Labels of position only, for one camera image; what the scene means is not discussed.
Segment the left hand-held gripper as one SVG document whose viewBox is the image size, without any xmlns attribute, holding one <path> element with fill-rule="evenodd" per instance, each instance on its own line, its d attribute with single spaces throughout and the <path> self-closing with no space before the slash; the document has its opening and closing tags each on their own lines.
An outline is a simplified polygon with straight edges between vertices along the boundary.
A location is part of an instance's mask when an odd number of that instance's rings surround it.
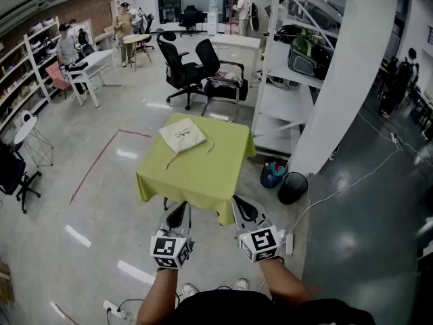
<svg viewBox="0 0 433 325">
<path fill-rule="evenodd" d="M 151 237 L 150 256 L 162 269 L 181 269 L 193 251 L 194 241 L 188 234 L 191 228 L 191 207 L 187 201 L 174 204 L 163 212 L 160 230 Z"/>
</svg>

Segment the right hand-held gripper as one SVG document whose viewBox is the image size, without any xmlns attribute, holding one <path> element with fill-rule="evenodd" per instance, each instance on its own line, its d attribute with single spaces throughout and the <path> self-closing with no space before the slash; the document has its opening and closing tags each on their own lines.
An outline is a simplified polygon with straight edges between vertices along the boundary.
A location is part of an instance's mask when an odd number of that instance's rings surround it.
<svg viewBox="0 0 433 325">
<path fill-rule="evenodd" d="M 269 220 L 263 205 L 253 199 L 233 196 L 231 206 L 237 227 L 238 246 L 248 260 L 257 263 L 276 257 L 286 230 L 279 230 L 275 225 L 259 228 Z"/>
</svg>

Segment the cream drawstring bag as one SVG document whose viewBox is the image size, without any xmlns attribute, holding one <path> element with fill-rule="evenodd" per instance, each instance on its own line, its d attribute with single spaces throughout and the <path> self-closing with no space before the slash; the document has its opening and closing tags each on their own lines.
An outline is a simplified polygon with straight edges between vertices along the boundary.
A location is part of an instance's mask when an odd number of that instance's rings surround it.
<svg viewBox="0 0 433 325">
<path fill-rule="evenodd" d="M 165 165 L 165 169 L 168 169 L 169 165 L 178 155 L 191 150 L 200 144 L 205 142 L 209 144 L 207 152 L 212 151 L 214 148 L 213 141 L 208 139 L 190 118 L 185 118 L 176 123 L 165 126 L 159 129 L 159 132 L 162 139 L 174 152 L 174 155 Z"/>
</svg>

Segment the person's right forearm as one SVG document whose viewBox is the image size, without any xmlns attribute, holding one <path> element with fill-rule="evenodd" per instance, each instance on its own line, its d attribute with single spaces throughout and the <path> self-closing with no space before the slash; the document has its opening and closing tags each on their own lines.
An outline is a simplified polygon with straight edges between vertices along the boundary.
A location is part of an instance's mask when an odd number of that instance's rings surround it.
<svg viewBox="0 0 433 325">
<path fill-rule="evenodd" d="M 312 292 L 280 259 L 259 262 L 265 283 L 276 304 L 297 307 L 314 299 Z"/>
</svg>

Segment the person's left forearm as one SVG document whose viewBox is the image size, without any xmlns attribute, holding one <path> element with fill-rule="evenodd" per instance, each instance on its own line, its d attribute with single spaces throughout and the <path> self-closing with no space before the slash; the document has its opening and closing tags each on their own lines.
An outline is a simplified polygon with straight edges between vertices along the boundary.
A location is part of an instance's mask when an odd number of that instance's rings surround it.
<svg viewBox="0 0 433 325">
<path fill-rule="evenodd" d="M 178 271 L 162 269 L 137 314 L 136 325 L 162 325 L 175 310 Z"/>
</svg>

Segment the green and black bag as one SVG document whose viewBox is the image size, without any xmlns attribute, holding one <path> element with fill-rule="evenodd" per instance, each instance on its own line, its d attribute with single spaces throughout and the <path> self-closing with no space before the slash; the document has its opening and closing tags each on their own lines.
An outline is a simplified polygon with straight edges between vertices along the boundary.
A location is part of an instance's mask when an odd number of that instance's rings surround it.
<svg viewBox="0 0 433 325">
<path fill-rule="evenodd" d="M 324 80 L 333 53 L 304 37 L 292 40 L 288 53 L 288 68 L 294 72 Z"/>
</svg>

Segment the blue waste bin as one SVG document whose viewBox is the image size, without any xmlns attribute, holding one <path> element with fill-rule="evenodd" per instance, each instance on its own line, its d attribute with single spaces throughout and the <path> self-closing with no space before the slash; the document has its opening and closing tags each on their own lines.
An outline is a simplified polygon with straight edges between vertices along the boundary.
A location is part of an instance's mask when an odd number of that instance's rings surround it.
<svg viewBox="0 0 433 325">
<path fill-rule="evenodd" d="M 265 188 L 274 188 L 288 171 L 288 162 L 280 156 L 268 156 L 260 175 L 260 183 Z"/>
</svg>

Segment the green tablecloth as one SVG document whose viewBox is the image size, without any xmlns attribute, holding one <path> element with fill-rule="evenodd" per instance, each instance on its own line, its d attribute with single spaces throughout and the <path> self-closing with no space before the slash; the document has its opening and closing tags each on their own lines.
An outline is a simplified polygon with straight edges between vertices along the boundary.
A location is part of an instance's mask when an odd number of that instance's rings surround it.
<svg viewBox="0 0 433 325">
<path fill-rule="evenodd" d="M 245 158 L 256 154 L 250 128 L 191 115 L 207 142 L 175 156 L 158 136 L 136 171 L 139 198 L 143 202 L 163 196 L 188 201 L 216 211 L 221 225 L 234 222 L 231 198 L 235 194 Z"/>
</svg>

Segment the black mesh waste bin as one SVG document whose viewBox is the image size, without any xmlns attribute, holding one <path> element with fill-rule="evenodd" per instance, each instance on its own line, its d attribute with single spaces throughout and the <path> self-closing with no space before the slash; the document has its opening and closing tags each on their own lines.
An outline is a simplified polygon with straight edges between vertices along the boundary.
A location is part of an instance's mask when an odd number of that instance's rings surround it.
<svg viewBox="0 0 433 325">
<path fill-rule="evenodd" d="M 307 178 L 297 172 L 289 172 L 283 180 L 277 193 L 278 200 L 282 204 L 293 204 L 308 190 Z"/>
</svg>

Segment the person's black shirt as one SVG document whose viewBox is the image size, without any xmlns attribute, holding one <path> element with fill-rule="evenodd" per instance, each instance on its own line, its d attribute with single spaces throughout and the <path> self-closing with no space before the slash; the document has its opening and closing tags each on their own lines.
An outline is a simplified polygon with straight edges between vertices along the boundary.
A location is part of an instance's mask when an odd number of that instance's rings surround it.
<svg viewBox="0 0 433 325">
<path fill-rule="evenodd" d="M 180 302 L 165 325 L 375 325 L 372 315 L 337 299 L 291 307 L 259 292 L 209 290 Z"/>
</svg>

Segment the black cantilever chair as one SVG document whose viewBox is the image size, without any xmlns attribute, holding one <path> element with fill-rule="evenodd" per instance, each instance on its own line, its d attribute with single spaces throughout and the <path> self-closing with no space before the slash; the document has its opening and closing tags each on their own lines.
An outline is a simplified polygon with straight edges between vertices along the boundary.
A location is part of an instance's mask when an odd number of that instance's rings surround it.
<svg viewBox="0 0 433 325">
<path fill-rule="evenodd" d="M 225 103 L 235 104 L 235 116 L 232 119 L 227 119 L 227 121 L 230 123 L 234 123 L 238 118 L 240 102 L 245 101 L 248 95 L 249 83 L 248 80 L 244 78 L 245 66 L 242 63 L 220 60 L 209 39 L 204 39 L 198 43 L 196 46 L 196 54 L 199 57 L 201 64 L 203 65 L 207 74 L 206 84 L 203 90 L 207 100 L 201 112 L 201 116 L 204 116 L 211 101 L 222 101 Z M 223 71 L 221 69 L 222 65 L 236 66 L 240 69 L 241 72 L 239 76 L 241 76 L 243 79 L 243 85 L 241 87 L 239 87 L 236 81 L 230 80 L 227 80 L 227 82 L 232 82 L 235 84 L 235 88 L 227 86 L 212 86 L 211 81 L 217 79 L 214 77 L 215 73 L 218 71 Z"/>
</svg>

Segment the pink clothes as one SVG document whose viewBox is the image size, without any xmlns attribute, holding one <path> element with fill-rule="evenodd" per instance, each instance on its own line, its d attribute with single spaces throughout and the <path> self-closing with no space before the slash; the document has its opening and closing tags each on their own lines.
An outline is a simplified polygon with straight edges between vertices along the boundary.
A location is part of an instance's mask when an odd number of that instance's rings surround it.
<svg viewBox="0 0 433 325">
<path fill-rule="evenodd" d="M 243 79 L 241 78 L 241 76 L 235 74 L 234 72 L 229 72 L 226 70 L 218 71 L 215 73 L 214 77 L 216 78 L 216 80 L 211 81 L 213 87 L 223 87 L 223 86 L 232 87 L 232 88 L 236 87 L 235 84 L 233 84 L 232 82 L 227 82 L 227 80 L 236 81 L 239 87 L 243 85 Z"/>
</svg>

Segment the black office chair with headrest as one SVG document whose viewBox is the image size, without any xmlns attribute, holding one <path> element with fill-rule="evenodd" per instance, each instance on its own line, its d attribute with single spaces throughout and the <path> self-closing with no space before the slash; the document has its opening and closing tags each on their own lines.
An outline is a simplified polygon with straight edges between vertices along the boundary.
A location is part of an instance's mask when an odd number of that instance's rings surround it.
<svg viewBox="0 0 433 325">
<path fill-rule="evenodd" d="M 182 58 L 189 54 L 188 51 L 179 53 L 173 41 L 176 35 L 173 31 L 157 30 L 156 41 L 166 60 L 166 82 L 178 92 L 168 96 L 166 102 L 170 103 L 172 98 L 187 94 L 186 110 L 190 110 L 191 94 L 204 94 L 202 81 L 207 77 L 202 64 L 195 62 L 182 63 Z"/>
</svg>

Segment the white cabinet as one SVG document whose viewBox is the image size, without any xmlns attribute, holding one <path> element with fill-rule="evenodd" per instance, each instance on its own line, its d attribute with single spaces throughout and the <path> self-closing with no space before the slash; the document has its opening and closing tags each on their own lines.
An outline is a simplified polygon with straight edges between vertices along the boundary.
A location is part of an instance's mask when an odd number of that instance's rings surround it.
<svg viewBox="0 0 433 325">
<path fill-rule="evenodd" d="M 250 65 L 250 87 L 256 80 L 256 65 L 260 51 L 260 39 L 253 37 L 244 37 L 239 35 L 217 34 L 210 38 L 210 42 L 219 55 L 220 46 L 226 48 L 233 48 L 240 51 L 247 51 L 253 53 L 252 64 Z"/>
</svg>

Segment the black swivel chair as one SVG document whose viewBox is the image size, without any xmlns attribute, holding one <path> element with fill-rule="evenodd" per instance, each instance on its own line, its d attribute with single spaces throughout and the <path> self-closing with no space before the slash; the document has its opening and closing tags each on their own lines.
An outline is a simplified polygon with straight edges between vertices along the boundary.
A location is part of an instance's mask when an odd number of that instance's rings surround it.
<svg viewBox="0 0 433 325">
<path fill-rule="evenodd" d="M 22 212 L 25 209 L 27 193 L 33 193 L 37 198 L 41 194 L 33 190 L 30 185 L 42 173 L 37 171 L 31 177 L 26 172 L 26 163 L 19 152 L 13 151 L 9 146 L 0 141 L 0 192 L 7 196 L 16 194 L 16 199 L 21 202 Z"/>
</svg>

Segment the white desk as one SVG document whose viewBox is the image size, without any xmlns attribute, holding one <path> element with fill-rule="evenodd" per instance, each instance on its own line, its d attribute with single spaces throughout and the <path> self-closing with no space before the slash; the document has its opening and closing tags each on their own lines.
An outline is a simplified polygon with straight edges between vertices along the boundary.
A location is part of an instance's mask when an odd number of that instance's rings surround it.
<svg viewBox="0 0 433 325">
<path fill-rule="evenodd" d="M 84 99 L 87 97 L 87 94 L 80 94 L 77 89 L 77 84 L 86 85 L 89 90 L 89 94 L 96 108 L 99 108 L 99 101 L 93 90 L 93 85 L 91 83 L 91 79 L 93 77 L 98 77 L 100 83 L 105 86 L 102 70 L 106 69 L 109 65 L 112 66 L 114 70 L 116 85 L 121 86 L 120 79 L 118 76 L 118 70 L 114 63 L 114 50 L 104 50 L 104 51 L 96 51 L 90 53 L 87 57 L 83 58 L 76 64 L 72 66 L 69 71 L 66 71 L 66 76 L 69 80 L 69 83 L 72 86 L 76 99 L 78 100 L 80 106 L 84 106 Z"/>
</svg>

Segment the round wooden table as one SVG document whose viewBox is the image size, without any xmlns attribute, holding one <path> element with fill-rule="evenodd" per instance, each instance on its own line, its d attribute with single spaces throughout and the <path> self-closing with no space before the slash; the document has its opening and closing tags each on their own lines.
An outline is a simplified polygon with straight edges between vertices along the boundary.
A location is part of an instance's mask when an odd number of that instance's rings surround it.
<svg viewBox="0 0 433 325">
<path fill-rule="evenodd" d="M 140 49 L 143 51 L 143 53 L 152 62 L 152 59 L 150 58 L 150 55 L 147 51 L 147 45 L 146 45 L 151 40 L 151 38 L 152 38 L 151 34 L 133 34 L 133 35 L 128 35 L 128 36 L 123 38 L 123 43 L 125 45 L 132 45 L 133 46 L 134 71 L 137 70 L 137 46 L 138 46 L 138 44 L 141 45 Z"/>
</svg>

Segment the pink chair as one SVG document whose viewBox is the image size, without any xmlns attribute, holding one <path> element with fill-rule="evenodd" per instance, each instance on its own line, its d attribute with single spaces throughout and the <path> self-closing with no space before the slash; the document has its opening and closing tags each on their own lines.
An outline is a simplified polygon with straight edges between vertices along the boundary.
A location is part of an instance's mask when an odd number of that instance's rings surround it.
<svg viewBox="0 0 433 325">
<path fill-rule="evenodd" d="M 53 87 L 64 92 L 64 97 L 66 98 L 66 92 L 71 87 L 71 84 L 65 80 L 64 75 L 60 69 L 59 62 L 54 62 L 53 64 L 46 67 L 49 78 L 52 80 Z"/>
</svg>

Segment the white water dispenser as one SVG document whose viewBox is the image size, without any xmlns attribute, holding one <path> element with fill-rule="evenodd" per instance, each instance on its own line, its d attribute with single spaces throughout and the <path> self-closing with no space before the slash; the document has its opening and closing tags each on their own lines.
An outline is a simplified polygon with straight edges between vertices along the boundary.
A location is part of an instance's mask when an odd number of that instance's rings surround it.
<svg viewBox="0 0 433 325">
<path fill-rule="evenodd" d="M 207 12 L 207 35 L 215 36 L 218 33 L 219 11 L 217 0 L 209 1 Z"/>
</svg>

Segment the red coat rack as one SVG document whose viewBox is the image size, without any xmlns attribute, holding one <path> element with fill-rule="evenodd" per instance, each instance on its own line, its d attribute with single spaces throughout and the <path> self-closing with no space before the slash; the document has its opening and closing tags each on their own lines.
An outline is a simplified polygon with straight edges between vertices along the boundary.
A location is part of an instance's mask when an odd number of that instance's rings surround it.
<svg viewBox="0 0 433 325">
<path fill-rule="evenodd" d="M 237 3 L 237 0 L 225 0 L 225 5 L 224 5 L 224 12 L 225 12 L 225 17 L 224 17 L 224 23 L 225 23 L 225 34 L 228 35 L 234 35 L 237 31 L 236 31 L 236 26 L 237 26 L 237 22 L 236 22 L 236 12 L 234 10 L 234 7 Z"/>
</svg>

